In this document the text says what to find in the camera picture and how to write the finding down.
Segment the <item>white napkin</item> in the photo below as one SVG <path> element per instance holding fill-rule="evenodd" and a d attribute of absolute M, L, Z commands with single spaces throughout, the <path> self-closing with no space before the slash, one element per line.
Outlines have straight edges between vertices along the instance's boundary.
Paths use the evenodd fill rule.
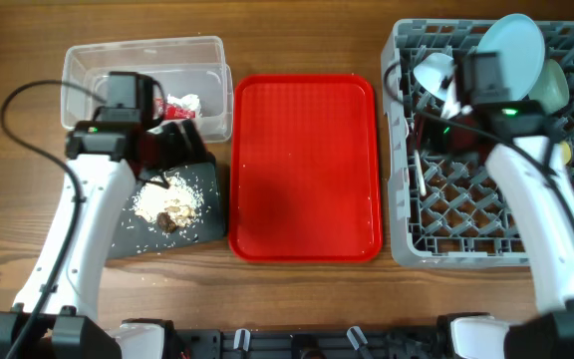
<path fill-rule="evenodd" d="M 195 94 L 188 94 L 181 98 L 175 97 L 173 95 L 168 95 L 166 102 L 179 105 L 187 110 L 195 111 L 196 118 L 201 116 L 201 102 L 199 97 Z"/>

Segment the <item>white plastic spoon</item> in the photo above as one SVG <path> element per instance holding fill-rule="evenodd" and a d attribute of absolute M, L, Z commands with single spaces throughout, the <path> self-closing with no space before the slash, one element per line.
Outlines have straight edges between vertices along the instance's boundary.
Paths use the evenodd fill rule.
<path fill-rule="evenodd" d="M 406 139 L 410 139 L 412 137 L 412 126 L 407 119 L 403 119 L 403 125 L 405 126 Z"/>

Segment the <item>yellow cup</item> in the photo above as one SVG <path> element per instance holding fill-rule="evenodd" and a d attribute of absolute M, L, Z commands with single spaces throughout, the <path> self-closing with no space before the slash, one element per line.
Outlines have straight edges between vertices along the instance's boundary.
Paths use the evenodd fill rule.
<path fill-rule="evenodd" d="M 568 165 L 572 161 L 572 148 L 568 142 L 562 141 L 559 143 L 560 158 L 564 165 Z"/>

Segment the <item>rice and mushroom leftovers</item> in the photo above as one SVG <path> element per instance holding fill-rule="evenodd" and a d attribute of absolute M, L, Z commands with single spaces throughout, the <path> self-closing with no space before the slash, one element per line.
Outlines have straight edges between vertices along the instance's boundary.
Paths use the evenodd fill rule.
<path fill-rule="evenodd" d="M 198 185 L 179 174 L 166 175 L 165 179 L 168 188 L 147 183 L 139 189 L 130 210 L 150 224 L 157 224 L 160 214 L 166 214 L 177 228 L 189 228 L 200 221 L 205 199 Z"/>

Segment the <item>light blue plate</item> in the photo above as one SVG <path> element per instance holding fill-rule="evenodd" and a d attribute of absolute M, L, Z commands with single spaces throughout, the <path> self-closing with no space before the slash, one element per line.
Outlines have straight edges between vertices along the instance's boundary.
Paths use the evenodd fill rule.
<path fill-rule="evenodd" d="M 482 36 L 478 53 L 498 55 L 503 81 L 511 101 L 522 100 L 537 82 L 545 59 L 543 35 L 524 14 L 497 20 Z"/>

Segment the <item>mint green bowl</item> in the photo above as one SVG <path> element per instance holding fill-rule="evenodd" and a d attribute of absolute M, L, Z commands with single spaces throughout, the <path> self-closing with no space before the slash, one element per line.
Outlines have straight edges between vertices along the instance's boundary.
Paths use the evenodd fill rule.
<path fill-rule="evenodd" d="M 544 63 L 528 97 L 537 101 L 546 114 L 554 114 L 568 105 L 568 83 L 563 69 L 555 60 L 549 59 Z"/>

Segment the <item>white plastic fork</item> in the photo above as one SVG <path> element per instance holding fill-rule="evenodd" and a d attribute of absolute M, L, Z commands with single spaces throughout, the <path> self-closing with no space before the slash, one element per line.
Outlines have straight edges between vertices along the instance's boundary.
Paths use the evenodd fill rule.
<path fill-rule="evenodd" d="M 416 173 L 417 173 L 418 192 L 419 192 L 420 196 L 426 196 L 427 195 L 427 188 L 426 188 L 426 182 L 425 182 L 424 172 L 423 172 L 423 168 L 422 168 L 422 160 L 421 160 L 420 152 L 417 149 L 414 149 L 413 156 L 414 156 L 414 163 L 415 163 Z"/>

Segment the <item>red snack wrapper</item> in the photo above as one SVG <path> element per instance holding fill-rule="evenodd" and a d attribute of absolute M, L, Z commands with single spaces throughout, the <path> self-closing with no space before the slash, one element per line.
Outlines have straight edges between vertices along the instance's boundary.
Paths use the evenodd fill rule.
<path fill-rule="evenodd" d="M 163 99 L 154 100 L 156 115 L 163 120 L 189 120 L 196 117 L 196 112 L 184 109 L 179 105 L 165 103 Z"/>

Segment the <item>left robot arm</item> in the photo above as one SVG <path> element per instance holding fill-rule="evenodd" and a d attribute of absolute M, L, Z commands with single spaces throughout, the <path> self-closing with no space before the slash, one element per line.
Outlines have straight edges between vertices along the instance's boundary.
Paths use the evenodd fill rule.
<path fill-rule="evenodd" d="M 99 289 L 118 220 L 142 172 L 168 188 L 166 171 L 206 163 L 210 155 L 190 120 L 168 122 L 156 110 L 162 85 L 136 72 L 111 72 L 92 118 L 66 138 L 64 160 L 0 127 L 21 147 L 57 165 L 65 174 L 58 209 L 32 274 L 11 308 L 0 311 L 0 358 L 186 358 L 172 321 L 129 319 L 115 330 L 101 328 Z"/>

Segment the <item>light blue bowl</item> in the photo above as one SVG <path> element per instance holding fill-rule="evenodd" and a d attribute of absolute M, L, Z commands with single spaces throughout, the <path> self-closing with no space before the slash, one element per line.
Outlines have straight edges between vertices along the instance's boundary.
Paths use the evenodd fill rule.
<path fill-rule="evenodd" d="M 413 75 L 422 88 L 446 102 L 454 75 L 454 59 L 442 53 L 430 54 L 414 67 Z"/>

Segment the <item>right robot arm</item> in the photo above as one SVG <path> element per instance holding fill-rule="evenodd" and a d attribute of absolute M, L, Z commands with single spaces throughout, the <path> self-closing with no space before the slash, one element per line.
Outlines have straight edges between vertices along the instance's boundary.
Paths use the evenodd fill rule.
<path fill-rule="evenodd" d="M 560 137 L 542 106 L 513 101 L 494 53 L 460 61 L 428 56 L 414 75 L 444 101 L 426 116 L 421 143 L 448 155 L 477 154 L 500 189 L 528 255 L 538 317 L 490 316 L 450 323 L 459 358 L 574 358 L 574 189 Z"/>

